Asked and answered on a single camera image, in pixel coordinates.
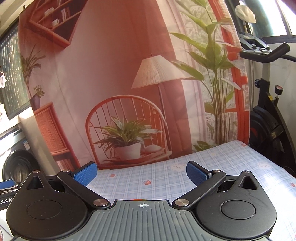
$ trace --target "tall plant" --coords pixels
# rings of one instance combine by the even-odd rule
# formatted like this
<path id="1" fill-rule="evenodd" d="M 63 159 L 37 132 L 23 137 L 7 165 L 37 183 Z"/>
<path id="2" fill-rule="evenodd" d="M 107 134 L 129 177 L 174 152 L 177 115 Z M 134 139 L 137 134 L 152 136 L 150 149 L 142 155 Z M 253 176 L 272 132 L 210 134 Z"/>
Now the tall plant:
<path id="1" fill-rule="evenodd" d="M 37 57 L 37 54 L 39 54 L 40 51 L 38 51 L 36 54 L 33 55 L 33 51 L 35 49 L 35 46 L 36 46 L 36 44 L 34 45 L 29 57 L 24 58 L 24 56 L 20 55 L 20 59 L 21 59 L 21 63 L 22 63 L 22 74 L 23 74 L 27 89 L 29 91 L 30 98 L 32 98 L 32 94 L 30 92 L 29 84 L 30 84 L 30 77 L 31 77 L 32 71 L 35 68 L 41 69 L 41 64 L 37 63 L 37 61 L 42 58 L 45 58 L 45 55 Z"/>
<path id="2" fill-rule="evenodd" d="M 221 25 L 229 25 L 232 23 L 230 18 L 224 18 L 220 21 L 214 21 L 207 10 L 207 0 L 190 0 L 195 7 L 202 8 L 205 12 L 204 18 L 206 21 L 202 21 L 196 11 L 192 11 L 189 6 L 184 2 L 176 0 L 176 3 L 182 8 L 180 11 L 186 15 L 194 24 L 199 26 L 199 30 L 206 33 L 208 42 L 207 45 L 199 43 L 196 39 L 192 39 L 187 35 L 180 33 L 170 33 L 175 37 L 190 44 L 195 51 L 187 52 L 198 64 L 206 69 L 206 75 L 209 77 L 209 83 L 205 81 L 205 76 L 197 71 L 195 68 L 189 66 L 182 61 L 172 61 L 172 63 L 179 69 L 187 72 L 192 76 L 193 80 L 200 81 L 206 88 L 210 101 L 205 103 L 205 111 L 213 114 L 215 117 L 215 125 L 207 123 L 210 132 L 213 135 L 215 144 L 222 144 L 227 142 L 228 134 L 230 132 L 230 116 L 225 112 L 227 109 L 226 104 L 234 96 L 234 88 L 241 90 L 241 88 L 234 82 L 225 78 L 225 73 L 228 69 L 234 67 L 234 65 L 227 58 L 227 49 L 225 45 L 227 43 L 221 43 L 216 40 L 217 27 Z M 194 145 L 197 151 L 207 149 L 210 147 L 206 142 L 198 141 L 197 145 Z"/>

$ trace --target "tapestry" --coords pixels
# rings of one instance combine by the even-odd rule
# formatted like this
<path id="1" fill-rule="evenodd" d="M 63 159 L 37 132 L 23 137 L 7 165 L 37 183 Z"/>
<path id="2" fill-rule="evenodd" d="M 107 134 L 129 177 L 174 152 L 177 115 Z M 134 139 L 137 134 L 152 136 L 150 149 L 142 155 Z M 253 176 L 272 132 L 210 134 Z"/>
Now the tapestry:
<path id="1" fill-rule="evenodd" d="M 119 169 L 249 139 L 241 45 L 223 0 L 34 0 L 22 73 L 61 169 Z"/>

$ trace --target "crosshair marking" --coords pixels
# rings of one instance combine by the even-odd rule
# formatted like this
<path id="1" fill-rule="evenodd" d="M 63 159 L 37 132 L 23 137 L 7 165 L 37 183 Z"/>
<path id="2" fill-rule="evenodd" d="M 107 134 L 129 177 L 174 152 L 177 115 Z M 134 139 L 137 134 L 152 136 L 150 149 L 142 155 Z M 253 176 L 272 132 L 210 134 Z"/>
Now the crosshair marking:
<path id="1" fill-rule="evenodd" d="M 146 203 L 141 203 L 141 204 L 138 205 L 138 206 L 140 206 L 140 207 L 142 207 L 142 208 L 145 208 L 145 207 L 147 207 L 147 206 L 149 206 L 149 205 L 147 205 Z"/>

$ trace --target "metal screw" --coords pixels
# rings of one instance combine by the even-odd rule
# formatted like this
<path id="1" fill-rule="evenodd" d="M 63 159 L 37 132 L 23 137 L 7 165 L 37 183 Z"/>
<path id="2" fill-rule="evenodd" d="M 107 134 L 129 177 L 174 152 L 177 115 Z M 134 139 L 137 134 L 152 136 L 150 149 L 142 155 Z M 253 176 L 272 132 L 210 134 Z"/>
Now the metal screw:
<path id="1" fill-rule="evenodd" d="M 108 204 L 108 201 L 105 199 L 96 199 L 94 200 L 94 205 L 98 206 L 98 207 L 103 207 L 106 206 Z"/>
<path id="2" fill-rule="evenodd" d="M 180 207 L 185 207 L 189 205 L 189 201 L 186 199 L 178 199 L 175 201 L 175 204 L 180 206 Z"/>

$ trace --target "window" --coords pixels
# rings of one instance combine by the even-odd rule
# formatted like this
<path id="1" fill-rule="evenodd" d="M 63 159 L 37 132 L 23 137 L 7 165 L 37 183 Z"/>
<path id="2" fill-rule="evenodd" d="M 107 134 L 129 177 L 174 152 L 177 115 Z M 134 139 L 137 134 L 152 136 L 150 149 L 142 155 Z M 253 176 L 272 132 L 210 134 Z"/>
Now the window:
<path id="1" fill-rule="evenodd" d="M 286 35 L 284 22 L 275 0 L 244 0 L 256 16 L 256 23 L 250 24 L 257 37 Z"/>
<path id="2" fill-rule="evenodd" d="M 26 85 L 22 75 L 22 65 L 18 46 L 18 22 L 0 40 L 0 70 L 7 82 L 0 88 L 0 103 L 9 119 L 30 106 Z"/>
<path id="3" fill-rule="evenodd" d="M 238 4 L 247 5 L 256 16 L 256 23 L 249 24 L 256 37 L 267 43 L 296 42 L 296 15 L 282 0 L 225 0 L 232 18 Z M 238 31 L 242 22 L 235 19 Z"/>
<path id="4" fill-rule="evenodd" d="M 292 35 L 296 35 L 296 15 L 292 12 L 291 9 L 287 7 L 285 3 L 282 1 L 279 1 L 280 8 L 284 12 L 284 15 L 287 19 L 287 22 L 289 23 L 289 27 L 291 29 Z"/>

